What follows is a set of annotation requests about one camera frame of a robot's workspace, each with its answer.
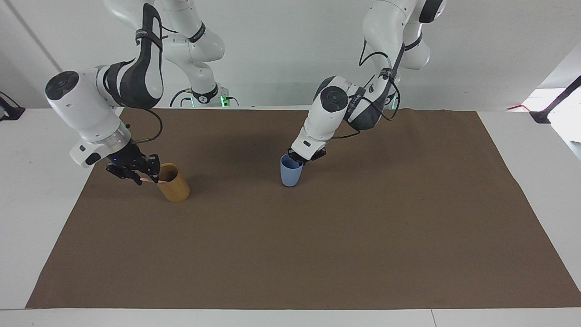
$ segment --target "green led light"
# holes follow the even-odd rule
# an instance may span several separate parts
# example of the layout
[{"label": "green led light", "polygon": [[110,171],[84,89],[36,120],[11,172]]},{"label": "green led light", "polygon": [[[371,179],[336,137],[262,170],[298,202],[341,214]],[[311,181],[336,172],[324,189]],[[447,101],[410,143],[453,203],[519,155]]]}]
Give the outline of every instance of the green led light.
[{"label": "green led light", "polygon": [[222,106],[230,106],[228,99],[222,96],[220,96],[220,99],[222,100]]},{"label": "green led light", "polygon": [[395,98],[395,100],[397,100],[397,102],[396,101],[393,101],[391,110],[395,110],[396,109],[397,103],[399,102],[399,98]]}]

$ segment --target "white table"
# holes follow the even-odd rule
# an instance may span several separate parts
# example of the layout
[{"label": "white table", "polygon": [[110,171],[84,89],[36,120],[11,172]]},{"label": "white table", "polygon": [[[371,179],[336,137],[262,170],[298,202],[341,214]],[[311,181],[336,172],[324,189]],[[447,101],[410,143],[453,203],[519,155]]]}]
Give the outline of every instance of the white table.
[{"label": "white table", "polygon": [[[479,116],[563,263],[581,289],[581,161],[550,125],[537,125],[526,113],[481,112]],[[77,135],[52,110],[29,109],[17,122],[1,122],[0,140],[0,168],[3,173],[0,183],[1,327],[581,326],[581,308],[386,311],[21,310],[26,305],[90,170],[80,168],[69,158],[68,151],[77,141]]]}]

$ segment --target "black mount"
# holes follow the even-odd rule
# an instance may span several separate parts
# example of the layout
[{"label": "black mount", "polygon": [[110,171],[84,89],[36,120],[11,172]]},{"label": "black mount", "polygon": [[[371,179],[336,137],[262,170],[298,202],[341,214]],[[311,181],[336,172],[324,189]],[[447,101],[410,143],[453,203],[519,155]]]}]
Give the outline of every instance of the black mount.
[{"label": "black mount", "polygon": [[551,121],[548,119],[548,114],[579,87],[581,87],[581,76],[577,77],[577,79],[573,81],[573,83],[571,83],[571,85],[569,85],[545,110],[531,112],[531,117],[539,124],[550,124]]},{"label": "black mount", "polygon": [[218,84],[216,84],[216,86],[214,87],[213,90],[211,90],[208,93],[204,93],[204,94],[196,93],[194,90],[192,90],[192,95],[201,104],[206,104],[206,103],[210,102],[210,100],[213,99],[216,95],[218,95]]},{"label": "black mount", "polygon": [[141,184],[143,184],[141,176],[135,172],[138,170],[148,175],[154,183],[157,183],[159,181],[160,170],[159,156],[157,154],[152,154],[149,157],[140,157],[133,160],[129,165],[121,167],[111,163],[107,165],[105,170],[120,179],[131,179],[135,184],[141,186]]},{"label": "black mount", "polygon": [[379,75],[383,77],[384,80],[389,80],[390,78],[394,77],[395,72],[391,68],[383,68]]},{"label": "black mount", "polygon": [[[304,165],[307,161],[307,159],[301,157],[298,153],[294,152],[294,150],[292,148],[288,149],[288,154],[289,157],[291,159],[293,159],[294,161],[300,163],[301,165]],[[315,152],[315,154],[313,155],[313,157],[311,158],[310,161],[315,161],[323,156],[325,156],[327,154],[327,149],[326,148],[322,148],[319,151]]]},{"label": "black mount", "polygon": [[11,106],[2,98],[0,98],[0,106],[6,113],[6,115],[0,116],[0,122],[3,120],[18,120],[26,110],[26,108],[21,106]]}]

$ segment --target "brown paper mat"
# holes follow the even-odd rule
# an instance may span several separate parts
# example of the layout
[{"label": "brown paper mat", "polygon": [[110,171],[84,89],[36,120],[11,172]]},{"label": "brown paper mat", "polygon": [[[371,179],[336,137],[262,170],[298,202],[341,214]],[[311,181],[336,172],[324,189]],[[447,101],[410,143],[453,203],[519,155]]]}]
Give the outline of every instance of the brown paper mat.
[{"label": "brown paper mat", "polygon": [[142,149],[181,168],[190,199],[97,164],[27,308],[581,306],[476,113],[404,110],[330,142],[288,189],[279,158],[306,112],[158,112]]}]

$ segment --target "black cable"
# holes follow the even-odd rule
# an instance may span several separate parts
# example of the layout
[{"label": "black cable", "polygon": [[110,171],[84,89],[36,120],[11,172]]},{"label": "black cable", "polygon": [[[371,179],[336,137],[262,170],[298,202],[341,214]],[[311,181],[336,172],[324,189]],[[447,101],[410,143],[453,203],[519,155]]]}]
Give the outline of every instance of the black cable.
[{"label": "black cable", "polygon": [[7,95],[6,93],[4,93],[4,92],[2,92],[2,91],[0,91],[0,94],[4,95],[6,98],[9,98],[9,99],[10,99],[10,101],[14,102],[14,104],[15,104],[15,105],[16,105],[18,108],[22,108],[22,107],[21,107],[21,106],[18,104],[18,102],[14,101],[14,99],[10,97],[10,95]]},{"label": "black cable", "polygon": [[145,108],[136,108],[136,109],[145,110],[145,111],[151,113],[153,116],[155,116],[155,118],[157,118],[157,120],[159,121],[159,130],[157,131],[157,134],[155,134],[154,137],[144,138],[143,140],[138,140],[138,141],[135,141],[134,143],[135,144],[140,144],[140,143],[151,142],[151,141],[155,140],[156,138],[158,138],[161,135],[162,131],[163,131],[163,121],[162,121],[162,118],[158,114],[156,114],[155,112],[153,112],[151,109],[145,109]]},{"label": "black cable", "polygon": [[367,61],[367,59],[371,58],[372,56],[375,55],[382,55],[384,56],[388,61],[389,61],[389,56],[387,54],[385,54],[384,52],[378,51],[378,52],[374,52],[370,55],[368,55],[367,57],[365,57],[365,59],[363,59],[363,54],[365,53],[365,48],[367,47],[367,40],[365,40],[363,42],[363,50],[361,50],[361,56],[359,57],[359,67],[363,66],[363,64]]},{"label": "black cable", "polygon": [[178,93],[176,93],[176,94],[174,95],[174,97],[173,97],[173,98],[171,99],[171,101],[170,101],[170,108],[174,106],[174,101],[175,101],[175,99],[177,99],[177,98],[180,96],[180,94],[182,94],[182,93],[185,93],[185,92],[187,92],[187,91],[188,91],[188,89],[187,89],[187,88],[185,88],[185,89],[183,89],[183,90],[181,90],[181,91],[178,91]]},{"label": "black cable", "polygon": [[383,107],[385,107],[385,106],[389,105],[390,103],[392,103],[393,99],[396,97],[396,94],[397,93],[394,93],[394,94],[388,96],[387,97],[387,101],[385,101],[385,105],[383,105]]},{"label": "black cable", "polygon": [[375,74],[373,76],[371,76],[371,78],[369,79],[369,81],[367,83],[365,83],[363,88],[366,88],[369,85],[369,83],[371,83],[371,81],[373,81],[373,78],[375,78]]},{"label": "black cable", "polygon": [[357,131],[357,132],[354,133],[354,134],[351,134],[351,135],[333,136],[333,137],[331,137],[331,140],[344,140],[346,138],[353,137],[353,136],[357,136],[357,135],[361,134],[361,131],[360,130],[355,130],[355,131]]},{"label": "black cable", "polygon": [[184,100],[192,101],[192,98],[183,98],[182,100],[180,100],[180,106],[184,106]]},{"label": "black cable", "polygon": [[168,28],[167,28],[167,27],[165,27],[165,26],[162,26],[162,28],[163,28],[164,30],[166,30],[166,31],[170,32],[170,33],[178,33],[178,32],[176,32],[176,31],[174,31],[174,30],[170,30],[170,29],[168,29]]},{"label": "black cable", "polygon": [[238,100],[235,97],[226,97],[226,100],[230,100],[230,99],[234,99],[234,101],[236,101],[236,104],[238,106],[240,106],[240,103],[238,102]]},{"label": "black cable", "polygon": [[375,110],[377,110],[377,112],[379,112],[379,114],[380,114],[380,115],[381,115],[381,116],[382,116],[382,117],[383,117],[385,120],[387,120],[387,121],[391,122],[391,121],[393,120],[393,118],[396,116],[396,114],[397,114],[397,111],[399,111],[399,105],[400,105],[400,103],[401,103],[401,93],[400,93],[400,91],[399,91],[399,88],[397,88],[397,85],[396,85],[396,83],[395,83],[395,81],[394,81],[394,79],[393,79],[392,77],[390,77],[390,78],[389,78],[389,81],[390,81],[390,83],[393,85],[393,87],[394,87],[394,89],[396,90],[396,93],[397,93],[397,107],[396,107],[396,109],[393,111],[393,115],[392,115],[392,117],[391,117],[391,118],[388,118],[387,116],[385,116],[385,115],[383,114],[383,110],[379,109],[379,108],[377,107],[377,105],[375,105],[375,103],[373,103],[373,101],[371,101],[370,99],[368,99],[368,98],[366,98],[366,97],[361,97],[361,99],[363,99],[363,100],[365,100],[365,101],[369,102],[369,104],[370,104],[370,105],[371,105],[371,106],[372,106],[372,107],[373,107]]}]

